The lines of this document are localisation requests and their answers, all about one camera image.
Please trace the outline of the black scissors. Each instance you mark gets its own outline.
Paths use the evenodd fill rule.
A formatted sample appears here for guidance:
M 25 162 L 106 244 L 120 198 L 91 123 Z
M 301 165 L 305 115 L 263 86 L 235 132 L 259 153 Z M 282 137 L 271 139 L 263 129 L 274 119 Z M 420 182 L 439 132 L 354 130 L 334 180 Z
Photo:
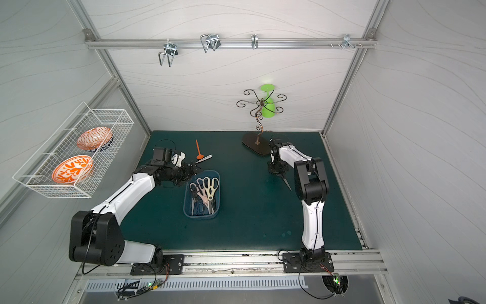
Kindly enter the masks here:
M 285 185 L 288 187 L 288 189 L 289 189 L 290 191 L 292 191 L 292 188 L 291 188 L 291 186 L 290 186 L 289 182 L 287 181 L 287 179 L 286 179 L 285 175 L 284 175 L 284 174 L 280 174 L 280 177 L 281 177 L 281 179 L 283 180 L 283 182 L 285 183 Z
M 199 193 L 199 188 L 195 183 L 190 183 L 189 190 L 191 191 L 191 215 L 199 215 L 197 198 Z

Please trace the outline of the pink handled scissors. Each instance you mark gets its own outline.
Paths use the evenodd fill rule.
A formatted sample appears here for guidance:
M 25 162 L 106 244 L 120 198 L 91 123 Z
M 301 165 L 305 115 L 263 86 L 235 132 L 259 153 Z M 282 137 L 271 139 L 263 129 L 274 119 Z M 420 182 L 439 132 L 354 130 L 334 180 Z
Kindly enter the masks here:
M 210 200 L 208 199 L 208 196 L 206 194 L 206 190 L 205 190 L 204 182 L 203 182 L 202 178 L 197 178 L 196 186 L 197 186 L 197 190 L 198 190 L 198 195 L 200 196 L 200 198 L 202 199 L 202 202 L 205 204 L 206 208 L 208 209 L 208 213 L 210 213 L 210 211 L 211 211 Z

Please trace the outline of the beige handled kitchen scissors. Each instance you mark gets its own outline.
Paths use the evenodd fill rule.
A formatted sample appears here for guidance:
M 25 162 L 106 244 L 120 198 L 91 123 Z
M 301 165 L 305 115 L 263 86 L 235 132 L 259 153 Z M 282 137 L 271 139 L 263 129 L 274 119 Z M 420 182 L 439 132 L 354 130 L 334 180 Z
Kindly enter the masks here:
M 216 191 L 220 185 L 220 181 L 217 177 L 214 177 L 214 178 L 210 178 L 210 177 L 205 177 L 203 180 L 202 180 L 202 185 L 206 191 L 206 196 L 208 198 L 208 201 L 209 201 L 209 212 L 210 214 L 213 214 L 215 213 L 216 211 L 216 203 L 215 203 L 215 195 L 216 195 Z

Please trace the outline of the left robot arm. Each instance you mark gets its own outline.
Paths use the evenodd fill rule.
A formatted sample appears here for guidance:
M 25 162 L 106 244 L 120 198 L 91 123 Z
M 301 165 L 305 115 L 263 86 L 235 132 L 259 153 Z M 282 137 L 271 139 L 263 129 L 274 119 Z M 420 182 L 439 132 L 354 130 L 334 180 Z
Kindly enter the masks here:
M 195 163 L 163 165 L 150 162 L 137 168 L 113 195 L 90 211 L 79 211 L 70 226 L 68 257 L 73 262 L 113 266 L 121 263 L 164 265 L 163 251 L 154 244 L 127 241 L 120 225 L 129 212 L 162 182 L 182 184 L 199 173 Z

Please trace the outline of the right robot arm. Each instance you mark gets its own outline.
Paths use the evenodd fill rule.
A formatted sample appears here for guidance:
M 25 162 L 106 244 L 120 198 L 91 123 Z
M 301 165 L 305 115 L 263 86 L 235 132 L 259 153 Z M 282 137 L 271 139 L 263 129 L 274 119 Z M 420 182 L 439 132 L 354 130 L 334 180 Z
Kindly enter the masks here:
M 292 143 L 279 139 L 270 141 L 268 171 L 288 183 L 285 174 L 291 168 L 294 188 L 303 210 L 301 258 L 303 262 L 319 262 L 324 259 L 323 208 L 329 193 L 329 181 L 321 158 L 310 157 Z

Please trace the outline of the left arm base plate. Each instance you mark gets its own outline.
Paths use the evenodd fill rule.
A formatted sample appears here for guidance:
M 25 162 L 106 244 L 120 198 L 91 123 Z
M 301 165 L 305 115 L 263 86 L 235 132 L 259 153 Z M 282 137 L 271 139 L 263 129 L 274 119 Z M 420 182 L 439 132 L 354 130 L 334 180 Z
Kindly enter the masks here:
M 131 270 L 131 276 L 150 276 L 169 274 L 170 276 L 181 275 L 184 267 L 185 255 L 158 255 L 154 256 L 150 263 L 135 263 Z

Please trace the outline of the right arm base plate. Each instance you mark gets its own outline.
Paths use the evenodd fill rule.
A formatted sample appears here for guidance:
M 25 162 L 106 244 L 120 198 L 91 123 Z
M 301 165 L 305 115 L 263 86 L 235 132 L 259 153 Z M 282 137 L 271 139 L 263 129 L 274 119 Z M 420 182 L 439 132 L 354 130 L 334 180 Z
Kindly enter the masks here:
M 283 263 L 285 273 L 331 273 L 334 272 L 334 263 L 329 252 L 318 260 L 305 259 L 301 253 L 284 252 L 278 254 Z

